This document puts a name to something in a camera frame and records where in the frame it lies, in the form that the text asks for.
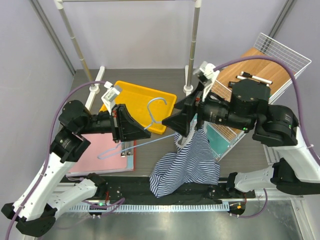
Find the light blue wire hanger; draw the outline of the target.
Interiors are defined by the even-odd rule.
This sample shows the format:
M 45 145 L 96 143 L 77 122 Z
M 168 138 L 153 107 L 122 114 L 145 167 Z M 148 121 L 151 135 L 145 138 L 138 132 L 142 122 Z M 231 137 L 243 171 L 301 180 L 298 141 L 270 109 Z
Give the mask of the light blue wire hanger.
M 150 123 L 148 126 L 146 126 L 144 129 L 148 129 L 148 128 L 151 127 L 153 124 L 161 124 L 161 123 L 162 123 L 161 121 L 155 120 L 155 118 L 154 118 L 154 116 L 153 116 L 153 114 L 152 114 L 152 111 L 151 111 L 151 109 L 150 109 L 151 103 L 153 103 L 154 101 L 157 101 L 157 100 L 161 100 L 161 101 L 164 102 L 165 105 L 167 105 L 167 101 L 166 101 L 163 97 L 155 97 L 155 98 L 151 99 L 151 100 L 147 103 L 147 110 L 148 110 L 149 116 L 150 116 L 150 118 L 151 118 L 151 123 Z M 168 135 L 168 136 L 163 136 L 163 137 L 160 137 L 160 138 L 158 138 L 158 139 L 150 140 L 150 141 L 145 142 L 145 143 L 133 145 L 133 146 L 127 147 L 127 148 L 125 148 L 125 149 L 122 149 L 122 150 L 120 150 L 120 151 L 117 151 L 117 152 L 115 152 L 115 153 L 106 155 L 106 154 L 109 153 L 110 151 L 116 150 L 116 149 L 118 148 L 118 146 L 120 145 L 120 144 L 118 144 L 116 147 L 114 147 L 114 148 L 109 148 L 108 150 L 102 152 L 101 154 L 99 154 L 99 155 L 97 156 L 97 158 L 98 158 L 99 160 L 105 160 L 105 159 L 110 158 L 110 157 L 112 157 L 112 156 L 115 156 L 115 155 L 117 155 L 117 154 L 122 154 L 122 153 L 124 153 L 125 151 L 133 150 L 133 149 L 135 149 L 135 148 L 138 148 L 138 147 L 141 147 L 141 146 L 144 146 L 144 145 L 147 145 L 147 144 L 155 143 L 155 142 L 157 142 L 157 141 L 161 141 L 161 140 L 164 140 L 164 139 L 173 137 L 174 135 L 175 135 L 175 134 L 173 133 L 173 134 Z

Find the blue white striped tank top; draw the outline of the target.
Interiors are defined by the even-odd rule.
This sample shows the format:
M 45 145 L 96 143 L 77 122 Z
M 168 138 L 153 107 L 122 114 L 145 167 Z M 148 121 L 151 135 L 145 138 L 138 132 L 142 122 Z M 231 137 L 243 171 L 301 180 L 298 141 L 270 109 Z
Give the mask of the blue white striped tank top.
M 207 137 L 206 125 L 192 129 L 187 137 L 174 134 L 176 152 L 166 153 L 154 166 L 149 177 L 149 188 L 155 197 L 172 194 L 183 184 L 217 185 L 220 165 Z

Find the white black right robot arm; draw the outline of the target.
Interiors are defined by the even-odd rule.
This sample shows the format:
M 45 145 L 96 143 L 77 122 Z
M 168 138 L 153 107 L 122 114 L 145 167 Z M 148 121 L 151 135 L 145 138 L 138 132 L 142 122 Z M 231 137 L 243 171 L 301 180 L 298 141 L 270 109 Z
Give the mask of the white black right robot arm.
M 231 85 L 230 100 L 217 94 L 205 94 L 204 86 L 175 107 L 179 109 L 162 121 L 175 132 L 186 137 L 190 123 L 204 122 L 253 131 L 252 138 L 279 154 L 273 165 L 252 172 L 233 172 L 228 176 L 226 193 L 233 198 L 249 191 L 275 187 L 289 195 L 317 195 L 320 192 L 320 163 L 311 154 L 302 135 L 302 122 L 293 111 L 283 105 L 269 104 L 271 89 L 265 83 L 242 79 Z

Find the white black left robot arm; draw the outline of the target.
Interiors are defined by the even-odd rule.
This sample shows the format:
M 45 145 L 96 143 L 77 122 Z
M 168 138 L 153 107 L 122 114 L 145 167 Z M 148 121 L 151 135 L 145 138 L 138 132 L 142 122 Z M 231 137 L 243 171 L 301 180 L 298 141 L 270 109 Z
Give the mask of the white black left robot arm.
M 102 199 L 107 182 L 90 173 L 80 183 L 58 196 L 53 192 L 63 177 L 78 162 L 90 146 L 85 134 L 112 134 L 113 141 L 131 142 L 149 139 L 151 133 L 135 121 L 125 104 L 117 104 L 111 112 L 91 114 L 79 100 L 71 100 L 55 115 L 62 128 L 49 138 L 49 148 L 38 175 L 22 196 L 6 203 L 1 212 L 11 220 L 10 225 L 26 236 L 41 237 L 56 220 L 75 204 L 89 198 Z

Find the yellow plastic tray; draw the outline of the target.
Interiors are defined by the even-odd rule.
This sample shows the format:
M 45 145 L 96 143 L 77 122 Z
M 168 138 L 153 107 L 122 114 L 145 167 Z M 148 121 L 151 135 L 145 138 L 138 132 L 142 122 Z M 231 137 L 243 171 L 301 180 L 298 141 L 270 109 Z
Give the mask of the yellow plastic tray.
M 177 100 L 175 94 L 121 80 L 115 85 L 122 88 L 115 103 L 125 104 L 130 115 L 143 127 L 152 123 L 149 111 L 159 122 L 172 114 Z

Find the pink clipboard with papers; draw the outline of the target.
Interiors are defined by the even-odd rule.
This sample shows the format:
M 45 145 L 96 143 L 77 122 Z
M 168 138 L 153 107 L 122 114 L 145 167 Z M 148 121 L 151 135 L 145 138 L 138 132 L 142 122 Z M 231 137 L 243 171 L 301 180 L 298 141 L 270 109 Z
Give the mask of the pink clipboard with papers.
M 67 177 L 75 178 L 90 173 L 101 175 L 131 172 L 135 169 L 134 155 L 120 153 L 122 147 L 113 141 L 111 133 L 84 134 L 83 137 L 90 142 L 90 145 L 67 172 Z

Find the green black highlighter marker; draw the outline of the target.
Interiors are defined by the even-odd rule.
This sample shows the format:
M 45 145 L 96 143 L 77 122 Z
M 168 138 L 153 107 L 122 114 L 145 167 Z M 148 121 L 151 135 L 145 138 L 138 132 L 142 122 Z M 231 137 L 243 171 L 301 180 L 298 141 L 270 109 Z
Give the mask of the green black highlighter marker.
M 234 84 L 235 84 L 235 82 L 229 81 L 229 82 L 228 82 L 228 87 L 229 87 L 229 88 L 232 88 Z

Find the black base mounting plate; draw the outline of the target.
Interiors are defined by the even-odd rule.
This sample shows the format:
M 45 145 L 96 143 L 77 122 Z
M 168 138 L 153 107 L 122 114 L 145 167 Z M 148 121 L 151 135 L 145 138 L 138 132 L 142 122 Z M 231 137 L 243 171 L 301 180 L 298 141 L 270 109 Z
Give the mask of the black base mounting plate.
M 241 192 L 218 176 L 160 175 L 147 176 L 88 176 L 64 177 L 63 183 L 75 183 L 86 178 L 98 180 L 101 190 L 93 199 L 106 197 L 114 203 L 121 198 L 126 204 L 183 205 L 197 202 L 214 202 L 222 199 L 252 199 L 254 191 Z

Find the white marker black cap lower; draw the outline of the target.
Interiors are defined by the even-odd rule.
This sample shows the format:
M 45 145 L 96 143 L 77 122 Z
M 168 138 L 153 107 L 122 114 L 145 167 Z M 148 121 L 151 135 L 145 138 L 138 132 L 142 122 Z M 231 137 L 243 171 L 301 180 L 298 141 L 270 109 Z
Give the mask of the white marker black cap lower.
M 244 80 L 244 79 L 246 79 L 246 77 L 241 76 L 241 75 L 236 75 L 235 77 L 236 77 L 237 79 L 239 79 L 239 80 Z

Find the white marker black cap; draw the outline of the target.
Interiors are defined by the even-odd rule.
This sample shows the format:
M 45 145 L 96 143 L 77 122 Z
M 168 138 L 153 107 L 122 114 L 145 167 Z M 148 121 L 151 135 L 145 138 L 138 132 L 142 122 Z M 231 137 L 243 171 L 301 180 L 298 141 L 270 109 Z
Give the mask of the white marker black cap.
M 257 81 L 259 81 L 259 82 L 262 82 L 262 83 L 265 83 L 265 84 L 269 84 L 269 85 L 271 85 L 271 84 L 273 83 L 271 80 L 264 79 L 264 78 L 261 78 L 261 77 L 252 75 L 252 74 L 250 74 L 250 73 L 248 73 L 248 72 L 245 72 L 245 71 L 242 71 L 242 72 L 240 73 L 240 75 L 241 75 L 242 77 L 251 78 L 251 79 L 254 79 L 254 80 L 257 80 Z
M 241 76 L 241 75 L 236 75 L 235 77 L 236 77 L 237 79 L 239 79 L 239 80 L 244 80 L 244 79 L 246 79 L 246 77 Z

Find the white marker black cap upper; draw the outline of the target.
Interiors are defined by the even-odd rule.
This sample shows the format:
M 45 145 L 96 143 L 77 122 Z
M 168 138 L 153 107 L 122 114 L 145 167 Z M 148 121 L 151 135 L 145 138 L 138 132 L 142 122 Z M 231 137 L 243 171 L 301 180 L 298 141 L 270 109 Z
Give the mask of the white marker black cap upper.
M 254 79 L 254 80 L 257 80 L 257 81 L 259 81 L 259 82 L 262 82 L 262 83 L 265 83 L 265 84 L 269 84 L 269 85 L 271 85 L 271 84 L 273 83 L 271 80 L 264 79 L 264 78 L 261 78 L 261 77 L 252 75 L 252 74 L 250 74 L 250 73 L 248 73 L 248 72 L 245 72 L 245 71 L 242 71 L 242 72 L 240 73 L 240 75 L 241 75 L 242 77 L 251 78 L 251 79 Z

